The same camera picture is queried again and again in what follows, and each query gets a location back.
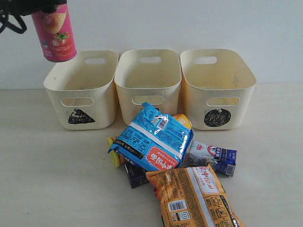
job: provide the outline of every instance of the storage bin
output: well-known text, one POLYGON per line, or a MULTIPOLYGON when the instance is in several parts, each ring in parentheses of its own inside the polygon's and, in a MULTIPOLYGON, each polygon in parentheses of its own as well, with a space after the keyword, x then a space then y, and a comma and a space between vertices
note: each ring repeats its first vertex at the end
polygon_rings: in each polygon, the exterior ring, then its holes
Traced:
POLYGON ((185 115, 200 130, 241 125, 256 78, 230 50, 189 50, 180 55, 185 115))
POLYGON ((115 75, 126 124, 148 102, 162 113, 177 113, 181 83, 178 55, 171 50, 131 50, 122 54, 115 75))
POLYGON ((114 121, 117 63, 118 54, 112 51, 82 51, 55 64, 44 87, 64 128, 102 129, 114 121))

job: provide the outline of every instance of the white table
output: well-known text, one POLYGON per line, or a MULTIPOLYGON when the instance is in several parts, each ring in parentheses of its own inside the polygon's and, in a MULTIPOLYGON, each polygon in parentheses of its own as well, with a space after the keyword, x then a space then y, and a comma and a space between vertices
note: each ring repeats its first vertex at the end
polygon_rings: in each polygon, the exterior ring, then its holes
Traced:
MULTIPOLYGON (((161 227, 150 184, 131 189, 106 138, 125 127, 68 131, 44 90, 0 91, 1 227, 161 227)), ((238 150, 220 177, 248 227, 302 226, 303 83, 257 85, 241 127, 195 139, 238 150)))

